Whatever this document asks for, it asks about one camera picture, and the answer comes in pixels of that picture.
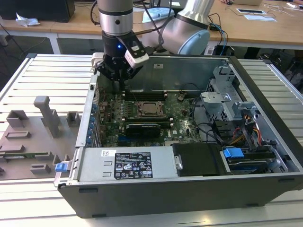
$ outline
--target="desk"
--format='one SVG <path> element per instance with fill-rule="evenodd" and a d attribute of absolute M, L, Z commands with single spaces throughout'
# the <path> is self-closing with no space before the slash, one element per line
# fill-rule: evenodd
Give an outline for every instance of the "desk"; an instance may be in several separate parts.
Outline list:
<path fill-rule="evenodd" d="M 1 20 L 0 22 L 5 29 L 16 36 L 34 36 L 49 38 L 54 54 L 61 54 L 58 38 L 75 38 L 75 39 L 102 39 L 102 29 L 100 26 L 95 26 L 90 20 L 90 3 L 78 3 L 75 8 L 75 13 L 68 23 L 59 23 L 53 21 L 39 21 L 38 26 L 23 27 L 16 23 L 15 20 Z M 98 8 L 93 11 L 98 15 Z M 134 28 L 135 32 L 144 30 L 142 27 L 143 13 L 134 12 Z M 7 33 L 0 27 L 0 35 Z"/>
<path fill-rule="evenodd" d="M 300 27 L 303 23 L 303 12 L 286 9 L 287 13 L 294 15 L 292 17 L 283 12 L 269 11 L 270 9 L 265 3 L 286 6 L 286 2 L 268 0 L 264 0 L 260 6 L 228 6 L 215 0 L 210 14 L 218 13 L 220 15 L 222 29 L 229 36 L 229 46 L 303 50 L 303 30 Z M 233 10 L 239 15 L 247 15 L 237 12 L 236 8 L 263 10 L 268 12 L 266 17 L 276 17 L 277 22 L 247 20 L 244 16 L 238 16 L 232 12 Z M 215 23 L 219 24 L 216 15 L 212 18 Z M 205 53 L 212 54 L 213 48 L 220 39 L 219 32 L 211 31 L 211 41 L 208 43 Z"/>
<path fill-rule="evenodd" d="M 286 6 L 286 2 L 263 1 L 273 5 Z M 227 7 L 234 10 L 242 9 L 261 9 L 268 12 L 264 3 L 260 6 L 232 5 L 227 6 L 219 0 L 215 0 L 211 13 L 218 13 L 221 17 L 222 28 L 228 33 L 230 46 L 260 47 L 303 50 L 303 30 L 299 29 L 299 24 L 303 22 L 303 12 L 288 10 L 287 13 L 274 12 L 277 22 L 247 20 L 243 16 L 235 15 Z M 69 23 L 58 23 L 51 21 L 41 21 L 39 26 L 23 27 L 14 20 L 3 20 L 3 26 L 11 35 L 38 36 L 50 39 L 53 52 L 60 54 L 60 47 L 57 38 L 76 38 L 76 39 L 102 39 L 102 29 L 95 26 L 90 21 L 89 6 L 80 7 L 76 5 L 76 10 Z M 94 8 L 94 13 L 98 15 L 98 9 Z M 143 30 L 143 14 L 134 13 L 134 31 Z M 216 16 L 213 16 L 215 23 L 218 23 Z M 6 35 L 0 28 L 0 35 Z M 219 32 L 211 31 L 211 38 L 206 50 L 206 54 L 212 54 L 214 47 L 220 40 Z"/>

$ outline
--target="power supply label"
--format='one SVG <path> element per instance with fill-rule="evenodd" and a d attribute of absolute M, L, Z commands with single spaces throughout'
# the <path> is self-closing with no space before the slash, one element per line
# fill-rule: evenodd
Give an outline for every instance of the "power supply label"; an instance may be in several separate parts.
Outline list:
<path fill-rule="evenodd" d="M 117 180 L 152 178 L 151 153 L 116 153 L 114 177 Z"/>

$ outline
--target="motherboard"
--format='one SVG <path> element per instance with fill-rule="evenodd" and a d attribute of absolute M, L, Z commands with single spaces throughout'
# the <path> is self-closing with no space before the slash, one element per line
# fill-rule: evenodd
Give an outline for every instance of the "motherboard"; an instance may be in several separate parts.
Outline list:
<path fill-rule="evenodd" d="M 103 147 L 170 146 L 201 142 L 184 94 L 103 93 L 99 121 Z"/>

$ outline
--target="green circuit board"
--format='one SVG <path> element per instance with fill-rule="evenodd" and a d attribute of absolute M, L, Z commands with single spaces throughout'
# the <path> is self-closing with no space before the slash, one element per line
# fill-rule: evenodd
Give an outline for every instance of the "green circuit board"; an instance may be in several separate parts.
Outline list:
<path fill-rule="evenodd" d="M 164 101 L 125 101 L 122 95 L 106 94 L 100 103 L 100 121 L 105 130 L 103 147 L 149 147 L 169 146 L 172 143 L 201 142 L 199 133 L 193 125 L 190 112 L 193 108 L 193 99 L 177 100 L 178 94 L 169 93 Z M 140 115 L 140 105 L 148 105 L 158 111 L 153 115 L 149 111 L 143 114 L 151 114 L 154 120 L 145 122 Z M 125 136 L 125 127 L 128 124 L 155 123 L 161 125 L 160 136 L 157 138 L 130 139 Z"/>

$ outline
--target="screw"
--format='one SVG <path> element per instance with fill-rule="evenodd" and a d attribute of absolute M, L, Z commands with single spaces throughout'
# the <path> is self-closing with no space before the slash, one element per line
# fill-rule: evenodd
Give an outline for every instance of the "screw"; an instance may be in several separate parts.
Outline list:
<path fill-rule="evenodd" d="M 177 170 L 181 170 L 182 169 L 182 165 L 180 163 L 176 163 L 176 169 Z"/>

